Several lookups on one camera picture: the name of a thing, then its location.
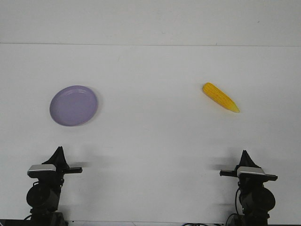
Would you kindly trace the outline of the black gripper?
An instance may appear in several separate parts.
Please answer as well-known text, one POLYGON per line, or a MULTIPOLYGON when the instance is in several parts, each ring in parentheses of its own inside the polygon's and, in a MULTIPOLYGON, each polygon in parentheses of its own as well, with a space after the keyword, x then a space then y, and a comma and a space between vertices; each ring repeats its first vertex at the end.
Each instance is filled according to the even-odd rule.
POLYGON ((59 165, 60 163, 63 169, 56 169, 56 172, 45 174, 45 176, 38 178, 39 182, 49 186, 62 186, 65 174, 79 174, 83 171, 81 167, 69 168, 62 146, 59 146, 54 154, 42 164, 59 165))
MULTIPOLYGON (((239 167, 244 167, 244 166, 260 168, 260 166, 256 165, 254 161, 251 159, 247 150, 243 150, 239 162, 239 167)), ((264 176, 243 175, 241 177, 237 177, 237 171, 235 170, 221 170, 219 174, 220 176, 238 178, 240 188, 263 187, 264 183, 268 181, 276 181, 278 179, 277 175, 272 175, 272 174, 266 174, 264 176)))

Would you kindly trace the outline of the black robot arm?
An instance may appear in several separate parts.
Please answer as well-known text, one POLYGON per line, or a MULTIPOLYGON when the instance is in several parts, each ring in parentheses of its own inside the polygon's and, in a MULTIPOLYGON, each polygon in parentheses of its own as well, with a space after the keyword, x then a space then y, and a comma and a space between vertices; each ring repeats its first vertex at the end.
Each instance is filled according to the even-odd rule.
POLYGON ((68 226, 63 213, 58 211, 64 176, 80 174, 82 171, 81 167, 68 165, 61 146, 47 161, 32 165, 27 175, 37 181, 27 192, 26 201, 31 207, 31 214, 23 220, 22 225, 68 226))
POLYGON ((228 216, 226 226, 267 226, 269 211, 276 205, 274 194, 264 187, 276 181, 277 175, 267 174, 256 165, 246 150, 234 170, 221 170, 220 176, 238 179, 235 193, 235 213, 228 216))

